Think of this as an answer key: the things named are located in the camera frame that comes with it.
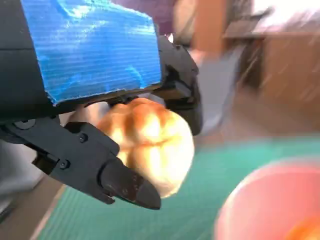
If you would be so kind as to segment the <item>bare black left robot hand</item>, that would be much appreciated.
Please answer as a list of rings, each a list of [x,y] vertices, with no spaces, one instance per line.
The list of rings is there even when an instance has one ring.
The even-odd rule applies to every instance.
[[[35,150],[38,169],[105,204],[119,198],[158,210],[161,198],[121,162],[109,136],[87,122],[62,126],[59,115],[152,93],[198,135],[198,73],[145,13],[104,0],[0,3],[1,139]]]

